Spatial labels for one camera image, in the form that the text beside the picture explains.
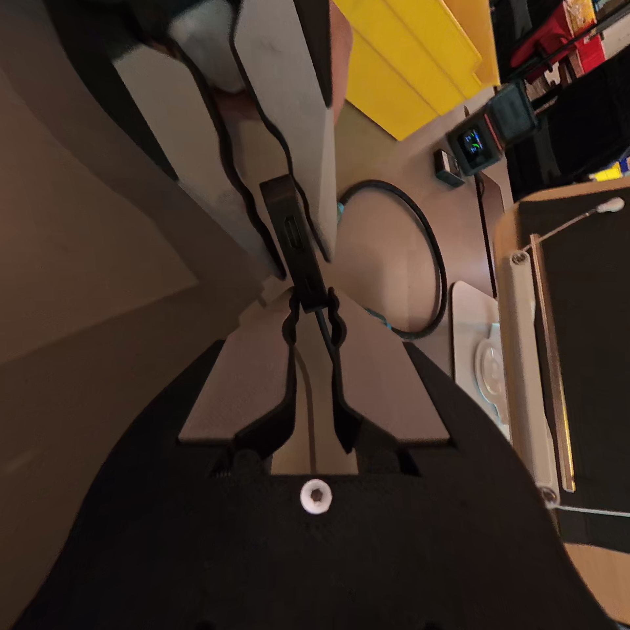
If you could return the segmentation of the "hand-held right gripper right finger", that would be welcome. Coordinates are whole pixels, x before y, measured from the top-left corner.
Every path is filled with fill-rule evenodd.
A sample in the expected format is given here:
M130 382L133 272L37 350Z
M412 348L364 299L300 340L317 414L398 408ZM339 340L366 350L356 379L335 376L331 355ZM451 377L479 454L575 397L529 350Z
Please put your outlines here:
M446 444L450 435L407 348L351 298L328 290L333 424L345 452L363 435L394 447Z

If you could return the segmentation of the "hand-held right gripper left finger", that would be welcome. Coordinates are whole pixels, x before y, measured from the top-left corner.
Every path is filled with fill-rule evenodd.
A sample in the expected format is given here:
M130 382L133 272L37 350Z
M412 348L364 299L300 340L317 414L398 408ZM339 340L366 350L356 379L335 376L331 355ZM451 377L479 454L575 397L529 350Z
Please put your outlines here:
M271 457L293 434L297 377L294 289L228 335L179 435L185 445Z

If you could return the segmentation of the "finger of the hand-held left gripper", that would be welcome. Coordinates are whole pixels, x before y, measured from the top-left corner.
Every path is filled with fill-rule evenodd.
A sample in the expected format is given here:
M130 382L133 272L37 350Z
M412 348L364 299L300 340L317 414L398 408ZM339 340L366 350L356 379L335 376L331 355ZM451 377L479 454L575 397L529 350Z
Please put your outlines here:
M285 279L282 257L253 195L222 157L222 149L231 144L216 129L204 79L199 82L181 59L143 44L114 60L114 68L173 167L179 187L264 272Z
M328 1L238 1L234 58L264 126L282 147L326 262L337 198Z

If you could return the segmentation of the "yellow plastic bin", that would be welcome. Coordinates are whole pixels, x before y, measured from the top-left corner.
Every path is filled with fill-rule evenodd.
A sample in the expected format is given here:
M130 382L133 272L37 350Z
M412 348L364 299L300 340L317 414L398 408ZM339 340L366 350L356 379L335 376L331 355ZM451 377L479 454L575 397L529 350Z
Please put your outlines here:
M490 1L335 1L347 100L396 140L500 84Z

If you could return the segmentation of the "black square adapter hub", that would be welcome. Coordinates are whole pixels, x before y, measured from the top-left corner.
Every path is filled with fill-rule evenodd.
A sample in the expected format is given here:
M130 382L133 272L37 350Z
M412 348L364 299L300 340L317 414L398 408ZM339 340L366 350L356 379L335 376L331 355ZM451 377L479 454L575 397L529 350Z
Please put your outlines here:
M290 175L260 183L260 191L292 280L292 310L314 313L335 364L339 342L338 303L327 289L311 241L294 180Z

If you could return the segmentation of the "person's left hand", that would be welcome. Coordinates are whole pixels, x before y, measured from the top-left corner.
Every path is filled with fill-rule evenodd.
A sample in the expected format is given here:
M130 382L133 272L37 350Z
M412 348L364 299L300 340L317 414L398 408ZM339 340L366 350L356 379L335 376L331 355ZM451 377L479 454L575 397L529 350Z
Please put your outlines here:
M334 1L329 1L331 41L332 110L336 125L345 104L348 91L350 58L353 48L353 30L345 15Z

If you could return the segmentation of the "white board stand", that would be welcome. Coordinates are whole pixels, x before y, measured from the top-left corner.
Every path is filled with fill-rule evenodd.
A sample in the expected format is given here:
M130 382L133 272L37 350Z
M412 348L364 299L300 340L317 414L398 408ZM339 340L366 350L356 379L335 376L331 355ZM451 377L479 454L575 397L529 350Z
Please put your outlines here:
M453 373L514 448L537 489L561 501L553 431L547 419L536 340L530 253L512 253L499 300L463 281L452 287Z

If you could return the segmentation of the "black battery charging case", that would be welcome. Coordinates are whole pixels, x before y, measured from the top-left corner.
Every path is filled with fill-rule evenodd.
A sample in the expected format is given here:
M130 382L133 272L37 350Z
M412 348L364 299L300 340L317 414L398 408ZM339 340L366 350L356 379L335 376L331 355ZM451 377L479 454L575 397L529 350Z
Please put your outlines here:
M538 119L523 80L510 82L446 138L461 172L472 177L500 161L507 148L534 133Z

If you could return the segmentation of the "red bag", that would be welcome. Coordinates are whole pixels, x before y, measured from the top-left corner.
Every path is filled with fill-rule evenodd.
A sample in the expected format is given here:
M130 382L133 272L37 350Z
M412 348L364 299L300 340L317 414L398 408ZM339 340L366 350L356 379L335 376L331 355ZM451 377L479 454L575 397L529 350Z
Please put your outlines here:
M533 83L567 57L576 57L578 76L606 61L602 38L596 34L593 1L528 1L532 28L511 53L509 69Z

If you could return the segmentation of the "black office chair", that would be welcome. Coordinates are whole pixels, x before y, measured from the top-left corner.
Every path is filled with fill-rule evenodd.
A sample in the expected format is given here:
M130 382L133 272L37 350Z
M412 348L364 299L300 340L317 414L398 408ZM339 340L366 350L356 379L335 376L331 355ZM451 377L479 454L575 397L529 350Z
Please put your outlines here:
M585 181L629 151L629 46L563 89L506 151L513 197Z

